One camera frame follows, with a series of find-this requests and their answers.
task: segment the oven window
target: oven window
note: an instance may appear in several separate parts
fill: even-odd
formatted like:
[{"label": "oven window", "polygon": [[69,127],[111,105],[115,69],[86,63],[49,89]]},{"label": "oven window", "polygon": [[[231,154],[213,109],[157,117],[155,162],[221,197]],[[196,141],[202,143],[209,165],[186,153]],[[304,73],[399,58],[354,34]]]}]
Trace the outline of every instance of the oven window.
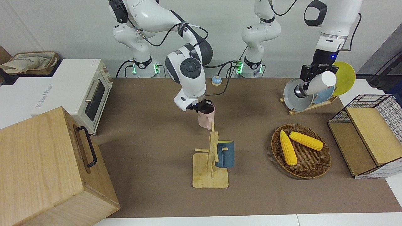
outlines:
[{"label": "oven window", "polygon": [[89,102],[85,109],[85,114],[94,121],[96,113],[98,112],[99,105],[101,104],[103,94],[105,93],[105,86],[102,84],[101,80],[99,80],[99,86],[95,91],[95,95],[92,102]]}]

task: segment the plate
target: plate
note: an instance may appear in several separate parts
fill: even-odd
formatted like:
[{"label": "plate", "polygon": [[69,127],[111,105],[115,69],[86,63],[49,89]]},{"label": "plate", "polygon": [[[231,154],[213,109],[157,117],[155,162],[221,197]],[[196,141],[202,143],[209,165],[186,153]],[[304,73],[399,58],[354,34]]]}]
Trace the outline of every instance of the plate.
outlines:
[{"label": "plate", "polygon": [[353,67],[346,62],[335,62],[335,66],[339,67],[336,72],[336,84],[334,96],[339,96],[349,91],[356,80],[356,73]]},{"label": "plate", "polygon": [[[297,157],[297,164],[295,166],[289,166],[286,164],[285,157],[283,156],[281,141],[279,139],[281,130],[285,131],[287,135],[295,131],[311,136],[323,142],[324,146],[320,151],[316,151],[291,139],[290,141],[295,149]],[[294,176],[303,179],[312,179],[324,175],[331,167],[331,155],[328,146],[317,133],[306,126],[287,124],[279,127],[272,136],[271,147],[273,155],[279,165]]]},{"label": "plate", "polygon": [[304,111],[313,102],[314,95],[308,95],[305,98],[299,98],[296,96],[295,87],[300,84],[303,84],[303,80],[300,78],[294,78],[286,84],[285,89],[283,90],[283,100],[290,110]]},{"label": "plate", "polygon": [[331,86],[329,88],[324,89],[323,91],[316,93],[316,96],[313,100],[313,104],[319,104],[327,101],[332,96],[332,93],[334,93],[334,90],[335,86]]}]

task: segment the yellow plate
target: yellow plate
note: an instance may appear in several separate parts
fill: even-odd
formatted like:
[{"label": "yellow plate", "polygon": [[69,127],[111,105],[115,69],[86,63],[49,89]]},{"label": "yellow plate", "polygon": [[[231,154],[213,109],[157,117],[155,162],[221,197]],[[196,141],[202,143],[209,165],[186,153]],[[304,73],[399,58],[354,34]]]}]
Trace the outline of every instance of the yellow plate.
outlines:
[{"label": "yellow plate", "polygon": [[339,96],[349,91],[356,80],[356,73],[353,67],[345,62],[335,62],[335,66],[339,67],[336,75],[335,91],[333,96]]}]

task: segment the blue mug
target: blue mug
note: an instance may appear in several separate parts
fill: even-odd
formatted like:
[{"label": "blue mug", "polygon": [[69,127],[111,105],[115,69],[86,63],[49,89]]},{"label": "blue mug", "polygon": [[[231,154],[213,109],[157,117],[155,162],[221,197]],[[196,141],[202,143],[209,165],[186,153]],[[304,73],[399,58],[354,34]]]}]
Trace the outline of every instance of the blue mug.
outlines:
[{"label": "blue mug", "polygon": [[234,166],[234,141],[220,140],[218,141],[218,159],[215,165],[220,168],[231,168]]}]

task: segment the black handle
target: black handle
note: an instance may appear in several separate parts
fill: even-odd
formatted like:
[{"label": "black handle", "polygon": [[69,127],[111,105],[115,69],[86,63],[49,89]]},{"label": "black handle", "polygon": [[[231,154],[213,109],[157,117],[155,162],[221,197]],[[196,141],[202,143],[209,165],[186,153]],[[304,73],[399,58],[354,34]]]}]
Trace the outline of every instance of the black handle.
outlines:
[{"label": "black handle", "polygon": [[84,131],[85,131],[85,136],[86,136],[86,139],[88,140],[89,148],[91,149],[92,157],[93,157],[93,159],[94,159],[92,162],[90,162],[90,163],[87,165],[88,168],[90,168],[90,167],[92,167],[92,166],[94,166],[94,165],[96,164],[96,162],[98,161],[98,159],[96,158],[94,146],[92,145],[92,141],[91,141],[91,138],[89,137],[88,130],[85,128],[85,126],[77,127],[77,131],[80,131],[80,130],[84,130]]},{"label": "black handle", "polygon": [[[310,7],[316,8],[320,11],[318,18],[316,20],[313,20],[313,21],[306,20],[306,12],[307,12],[307,9]],[[310,4],[307,6],[306,10],[304,11],[304,22],[310,27],[321,25],[322,22],[324,21],[327,10],[328,10],[328,7],[326,6],[326,4],[324,4],[323,2],[321,2],[319,0],[314,0],[314,1],[310,2]]]}]

